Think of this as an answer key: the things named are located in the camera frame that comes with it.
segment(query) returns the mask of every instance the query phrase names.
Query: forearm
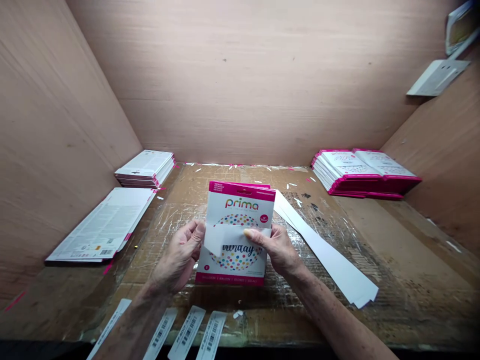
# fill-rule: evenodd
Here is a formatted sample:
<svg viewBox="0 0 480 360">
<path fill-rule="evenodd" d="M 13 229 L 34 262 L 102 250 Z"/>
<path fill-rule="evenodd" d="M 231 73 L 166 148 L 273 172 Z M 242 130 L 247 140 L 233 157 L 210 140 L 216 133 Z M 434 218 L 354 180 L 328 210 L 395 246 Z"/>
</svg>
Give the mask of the forearm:
<svg viewBox="0 0 480 360">
<path fill-rule="evenodd" d="M 397 359 L 305 266 L 287 281 L 340 359 Z"/>
<path fill-rule="evenodd" d="M 93 359 L 143 359 L 171 300 L 172 296 L 161 287 L 145 284 Z"/>
</svg>

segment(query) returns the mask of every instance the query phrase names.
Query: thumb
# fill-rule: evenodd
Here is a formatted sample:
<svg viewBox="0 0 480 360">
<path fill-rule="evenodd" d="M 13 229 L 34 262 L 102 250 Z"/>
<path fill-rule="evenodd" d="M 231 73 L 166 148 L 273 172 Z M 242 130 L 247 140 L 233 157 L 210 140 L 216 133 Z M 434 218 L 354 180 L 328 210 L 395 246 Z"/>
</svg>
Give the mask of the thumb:
<svg viewBox="0 0 480 360">
<path fill-rule="evenodd" d="M 205 238 L 205 221 L 200 221 L 196 226 L 195 230 L 191 234 L 190 239 L 187 241 L 186 245 L 189 250 L 193 251 L 202 243 Z"/>
<path fill-rule="evenodd" d="M 268 250 L 271 240 L 269 237 L 266 237 L 261 232 L 253 229 L 245 229 L 243 230 L 243 234 L 248 240 Z"/>
</svg>

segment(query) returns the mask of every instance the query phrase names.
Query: cardboard wall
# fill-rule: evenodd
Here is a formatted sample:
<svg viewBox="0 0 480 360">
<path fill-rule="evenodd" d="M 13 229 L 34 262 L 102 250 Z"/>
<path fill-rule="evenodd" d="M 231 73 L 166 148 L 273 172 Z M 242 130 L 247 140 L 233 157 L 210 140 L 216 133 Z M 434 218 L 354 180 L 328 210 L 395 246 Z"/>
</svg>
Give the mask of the cardboard wall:
<svg viewBox="0 0 480 360">
<path fill-rule="evenodd" d="M 0 308 L 142 150 L 64 1 L 0 10 Z"/>
<path fill-rule="evenodd" d="M 381 147 L 462 2 L 67 0 L 146 149 L 267 165 Z"/>
<path fill-rule="evenodd" d="M 466 71 L 382 150 L 423 178 L 406 201 L 480 257 L 480 48 L 470 55 Z"/>
</svg>

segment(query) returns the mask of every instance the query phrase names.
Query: barcode label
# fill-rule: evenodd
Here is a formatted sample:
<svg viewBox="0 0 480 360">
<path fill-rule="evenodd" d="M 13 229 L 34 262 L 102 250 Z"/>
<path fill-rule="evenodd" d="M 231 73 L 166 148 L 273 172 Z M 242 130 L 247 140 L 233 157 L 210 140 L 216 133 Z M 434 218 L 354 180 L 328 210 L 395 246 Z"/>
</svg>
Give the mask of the barcode label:
<svg viewBox="0 0 480 360">
<path fill-rule="evenodd" d="M 91 360 L 95 356 L 95 354 L 100 349 L 100 346 L 102 346 L 102 344 L 104 343 L 110 331 L 112 331 L 112 329 L 114 328 L 115 323 L 117 322 L 118 319 L 120 319 L 120 317 L 122 316 L 124 311 L 129 307 L 131 302 L 132 300 L 130 299 L 120 300 L 118 307 L 116 308 L 115 312 L 113 313 L 110 320 L 106 324 L 105 329 L 103 329 L 103 331 L 101 332 L 100 337 L 98 338 L 97 342 L 95 343 L 95 346 L 91 350 L 86 360 Z"/>
<path fill-rule="evenodd" d="M 211 313 L 196 360 L 213 360 L 215 358 L 226 319 L 225 312 L 213 311 Z"/>
<path fill-rule="evenodd" d="M 168 353 L 170 360 L 185 360 L 187 354 L 194 342 L 195 335 L 199 331 L 200 324 L 205 316 L 205 310 L 192 306 L 190 312 L 186 316 L 185 322 L 181 326 L 180 331 Z"/>
<path fill-rule="evenodd" d="M 190 322 L 190 325 L 188 326 L 188 329 L 186 330 L 186 333 L 185 333 L 185 336 L 183 337 L 183 340 L 181 341 L 181 344 L 182 345 L 185 345 L 187 343 L 187 340 L 189 339 L 190 337 L 190 334 L 192 333 L 192 330 L 194 329 L 195 327 L 195 322 L 197 321 L 197 318 L 194 317 L 191 322 Z"/>
<path fill-rule="evenodd" d="M 160 349 L 165 343 L 167 336 L 174 324 L 175 318 L 177 317 L 178 310 L 176 308 L 170 307 L 165 310 L 165 313 L 161 317 L 158 327 L 153 334 L 153 337 L 150 341 L 143 360 L 155 360 L 160 352 Z"/>
</svg>

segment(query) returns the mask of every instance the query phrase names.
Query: barcode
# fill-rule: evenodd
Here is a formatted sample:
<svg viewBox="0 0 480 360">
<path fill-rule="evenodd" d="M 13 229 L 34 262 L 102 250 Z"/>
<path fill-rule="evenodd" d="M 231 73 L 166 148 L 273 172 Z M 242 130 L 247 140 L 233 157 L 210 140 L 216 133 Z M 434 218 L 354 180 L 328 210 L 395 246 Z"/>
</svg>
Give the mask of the barcode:
<svg viewBox="0 0 480 360">
<path fill-rule="evenodd" d="M 160 341 L 160 338 L 162 337 L 162 334 L 164 333 L 165 328 L 167 327 L 167 324 L 169 323 L 169 319 L 165 319 L 163 323 L 161 324 L 160 330 L 156 333 L 155 340 L 153 340 L 152 346 L 155 348 L 157 344 Z"/>
<path fill-rule="evenodd" d="M 211 329 L 210 338 L 208 339 L 208 345 L 206 346 L 206 350 L 209 352 L 212 350 L 212 346 L 214 345 L 215 334 L 217 333 L 217 329 L 219 327 L 219 323 L 215 322 L 213 324 L 213 328 Z"/>
<path fill-rule="evenodd" d="M 189 339 L 190 334 L 192 333 L 192 330 L 194 329 L 195 323 L 197 322 L 197 318 L 194 317 L 191 320 L 190 325 L 188 326 L 188 329 L 186 330 L 185 336 L 183 337 L 183 340 L 181 341 L 182 345 L 185 345 L 187 343 L 187 340 Z"/>
</svg>

